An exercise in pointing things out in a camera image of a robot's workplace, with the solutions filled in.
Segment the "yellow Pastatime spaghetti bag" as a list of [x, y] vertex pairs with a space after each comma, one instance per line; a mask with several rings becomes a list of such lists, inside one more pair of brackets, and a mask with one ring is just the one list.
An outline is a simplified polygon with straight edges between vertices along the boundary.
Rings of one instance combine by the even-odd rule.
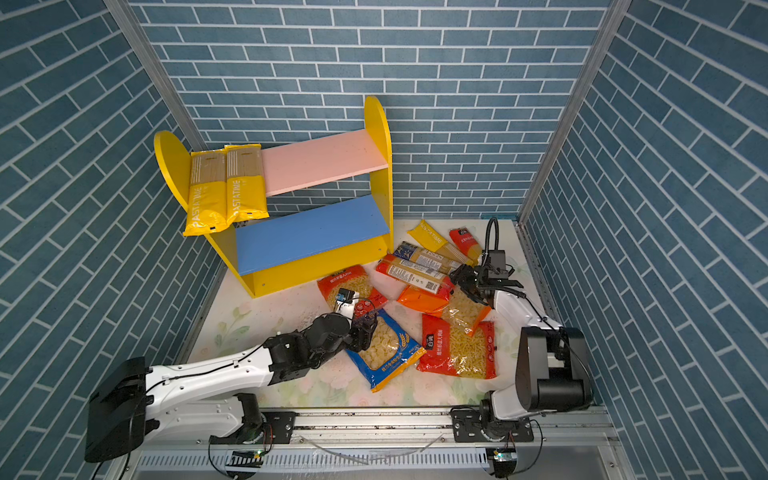
[[185, 237], [226, 230], [226, 155], [199, 152], [191, 159]]
[[269, 217], [260, 145], [226, 148], [226, 187], [229, 224]]

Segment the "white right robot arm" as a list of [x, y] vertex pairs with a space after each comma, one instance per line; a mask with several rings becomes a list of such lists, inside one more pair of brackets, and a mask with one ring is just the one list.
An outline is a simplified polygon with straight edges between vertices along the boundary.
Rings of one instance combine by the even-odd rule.
[[583, 410], [593, 402], [584, 335], [541, 314], [513, 273], [499, 247], [499, 222], [493, 217], [479, 264], [462, 267], [451, 278], [470, 299], [491, 307], [519, 330], [515, 376], [511, 385], [491, 391], [477, 407], [450, 410], [458, 443], [531, 442], [535, 416]]

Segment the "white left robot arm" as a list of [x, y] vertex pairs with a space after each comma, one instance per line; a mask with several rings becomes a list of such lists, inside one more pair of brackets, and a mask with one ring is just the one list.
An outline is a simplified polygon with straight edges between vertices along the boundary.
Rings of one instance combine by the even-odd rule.
[[159, 415], [176, 407], [300, 379], [344, 350], [359, 353], [370, 347], [378, 323], [376, 310], [357, 318], [332, 312], [302, 330], [217, 359], [172, 366], [150, 366], [143, 357], [125, 360], [90, 395], [84, 460], [129, 454], [160, 432]]

